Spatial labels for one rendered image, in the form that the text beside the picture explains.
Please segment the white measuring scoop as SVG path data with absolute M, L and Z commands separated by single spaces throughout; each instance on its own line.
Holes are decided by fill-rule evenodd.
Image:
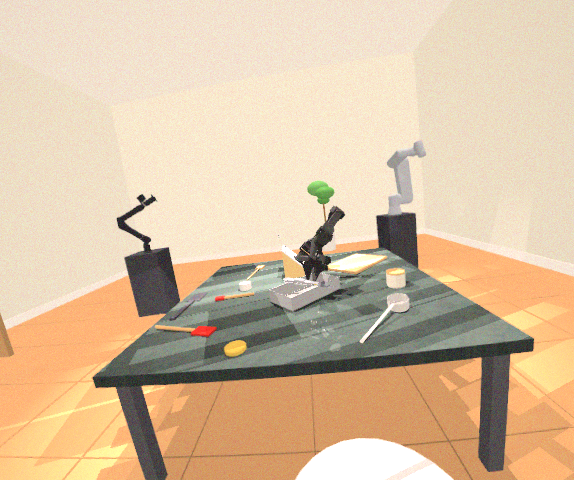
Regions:
M 394 312 L 404 312 L 409 309 L 409 299 L 408 296 L 402 293 L 394 293 L 387 297 L 388 309 L 384 314 L 378 319 L 378 321 L 372 326 L 372 328 L 367 332 L 367 334 L 361 339 L 360 343 L 367 339 L 367 337 L 372 333 L 372 331 L 377 327 L 377 325 L 382 321 L 382 319 L 387 315 L 387 313 L 392 310 Z

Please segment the yellow round disc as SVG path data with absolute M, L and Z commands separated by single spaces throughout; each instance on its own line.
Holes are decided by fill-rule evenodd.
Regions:
M 245 349 L 246 349 L 245 342 L 241 340 L 236 340 L 229 343 L 224 350 L 226 355 L 235 357 L 241 355 L 245 351 Z

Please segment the red spatula with wooden handle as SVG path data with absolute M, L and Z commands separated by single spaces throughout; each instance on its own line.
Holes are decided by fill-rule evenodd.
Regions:
M 156 325 L 157 329 L 170 329 L 172 331 L 185 331 L 185 332 L 192 332 L 190 333 L 192 336 L 205 336 L 209 337 L 217 327 L 209 327 L 209 326 L 199 326 L 196 329 L 189 329 L 189 328 L 175 328 L 175 327 L 164 327 Z

